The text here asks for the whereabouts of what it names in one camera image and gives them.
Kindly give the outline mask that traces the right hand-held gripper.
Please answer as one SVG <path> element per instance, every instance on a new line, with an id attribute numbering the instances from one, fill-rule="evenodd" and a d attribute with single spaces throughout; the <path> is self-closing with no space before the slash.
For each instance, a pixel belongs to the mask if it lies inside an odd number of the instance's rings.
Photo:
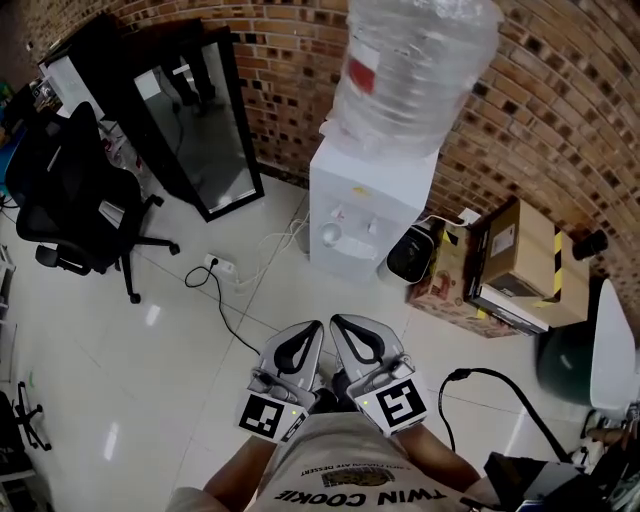
<path id="1" fill-rule="evenodd" d="M 426 418 L 428 391 L 423 376 L 408 354 L 395 357 L 403 348 L 389 326 L 362 315 L 335 314 L 330 331 L 349 380 L 356 381 L 347 395 L 385 437 Z M 366 375 L 370 363 L 393 357 Z"/>

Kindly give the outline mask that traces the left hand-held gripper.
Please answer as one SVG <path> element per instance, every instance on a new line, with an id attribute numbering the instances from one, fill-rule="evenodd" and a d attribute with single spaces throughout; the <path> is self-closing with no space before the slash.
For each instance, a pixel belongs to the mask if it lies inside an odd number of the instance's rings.
<path id="1" fill-rule="evenodd" d="M 272 443 L 287 443 L 317 402 L 314 392 L 302 388 L 313 385 L 323 343 L 321 322 L 298 323 L 272 336 L 261 353 L 260 369 L 252 370 L 241 395 L 237 427 Z"/>

